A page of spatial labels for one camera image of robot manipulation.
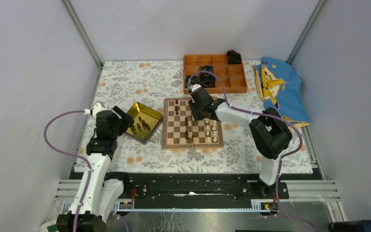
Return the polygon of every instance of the blue cloth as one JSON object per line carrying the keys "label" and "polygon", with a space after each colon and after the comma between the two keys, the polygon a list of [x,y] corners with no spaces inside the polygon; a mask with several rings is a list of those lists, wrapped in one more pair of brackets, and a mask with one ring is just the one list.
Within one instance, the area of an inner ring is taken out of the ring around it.
{"label": "blue cloth", "polygon": [[264,100],[265,109],[275,108],[280,116],[296,127],[309,125],[309,118],[300,98],[301,79],[291,65],[278,59],[264,57],[256,65],[257,92]]}

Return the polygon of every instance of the wooden organizer box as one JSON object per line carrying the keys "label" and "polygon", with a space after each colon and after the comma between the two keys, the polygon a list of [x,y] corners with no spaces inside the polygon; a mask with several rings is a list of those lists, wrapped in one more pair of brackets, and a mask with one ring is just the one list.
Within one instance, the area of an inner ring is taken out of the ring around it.
{"label": "wooden organizer box", "polygon": [[[227,93],[246,93],[247,80],[245,77],[243,64],[228,64],[227,55],[186,55],[184,56],[184,75],[186,77],[197,72],[201,66],[212,65],[214,74],[217,75],[224,84]],[[216,81],[215,87],[206,88],[208,93],[224,93],[221,84]],[[187,91],[186,83],[184,82],[184,93]]]}

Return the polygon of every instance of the metal tray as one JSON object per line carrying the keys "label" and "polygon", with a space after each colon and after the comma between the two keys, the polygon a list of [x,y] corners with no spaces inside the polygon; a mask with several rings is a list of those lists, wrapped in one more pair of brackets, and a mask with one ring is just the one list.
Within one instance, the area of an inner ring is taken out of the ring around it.
{"label": "metal tray", "polygon": [[[137,139],[143,144],[146,144],[150,140],[151,136],[154,134],[154,132],[156,132],[163,121],[163,114],[141,104],[140,102],[134,103],[133,106],[127,111],[127,114],[132,116],[134,119],[136,134],[134,134],[130,128],[127,129],[126,134]],[[137,123],[140,125],[142,124],[139,120],[139,117],[146,121],[146,123],[150,126],[150,130],[143,129],[143,127],[141,131],[137,129]]]}

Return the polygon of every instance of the floral pattern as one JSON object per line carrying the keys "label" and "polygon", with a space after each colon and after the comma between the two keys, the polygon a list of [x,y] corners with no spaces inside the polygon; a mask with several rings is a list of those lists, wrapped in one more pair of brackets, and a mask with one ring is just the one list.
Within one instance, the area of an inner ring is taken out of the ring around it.
{"label": "floral pattern", "polygon": [[[229,94],[235,106],[263,111],[264,105],[256,93],[253,65],[259,61],[245,61],[244,69],[248,91]],[[106,108],[117,105],[127,111],[135,102],[141,102],[163,112],[165,98],[187,97],[183,94],[182,61],[108,61],[104,64],[94,102]],[[223,98],[223,94],[213,94]],[[86,145],[93,135],[95,120],[89,119],[78,154],[86,156]],[[235,124],[222,122],[224,148],[219,150],[163,151],[162,126],[150,141],[143,145],[127,135],[121,136],[109,171],[146,173],[259,173],[262,156],[256,149],[251,132]],[[287,151],[299,144],[293,133]],[[74,170],[83,172],[85,164],[76,161]],[[284,159],[283,173],[312,173],[306,147]]]}

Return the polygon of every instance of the white wall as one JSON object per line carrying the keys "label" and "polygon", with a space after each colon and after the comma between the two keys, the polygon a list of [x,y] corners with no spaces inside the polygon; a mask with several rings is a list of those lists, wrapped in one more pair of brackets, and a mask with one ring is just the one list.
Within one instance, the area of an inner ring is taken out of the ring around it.
{"label": "white wall", "polygon": [[[36,232],[69,158],[43,140],[46,123],[84,109],[97,67],[58,0],[0,0],[0,232]],[[53,125],[72,152],[83,116]]]}
{"label": "white wall", "polygon": [[294,61],[348,219],[371,219],[371,1],[329,1]]}
{"label": "white wall", "polygon": [[287,59],[317,0],[72,0],[100,58]]}

